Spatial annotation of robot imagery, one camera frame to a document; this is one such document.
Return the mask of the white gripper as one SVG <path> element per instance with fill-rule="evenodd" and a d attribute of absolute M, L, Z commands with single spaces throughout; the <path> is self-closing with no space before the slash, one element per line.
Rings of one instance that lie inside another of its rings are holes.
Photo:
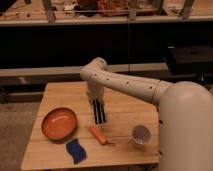
<path fill-rule="evenodd" d="M 105 111 L 103 106 L 103 103 L 104 103 L 103 86 L 94 82 L 88 82 L 86 93 L 87 93 L 89 102 L 93 103 L 95 124 L 105 123 L 106 118 L 105 118 Z"/>

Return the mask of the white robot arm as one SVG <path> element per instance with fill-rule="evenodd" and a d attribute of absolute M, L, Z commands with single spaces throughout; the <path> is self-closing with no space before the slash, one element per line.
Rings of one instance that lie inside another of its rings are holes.
<path fill-rule="evenodd" d="M 107 87 L 157 107 L 159 171 L 213 171 L 213 94 L 205 87 L 112 73 L 100 57 L 80 76 L 92 99 L 101 99 Z"/>

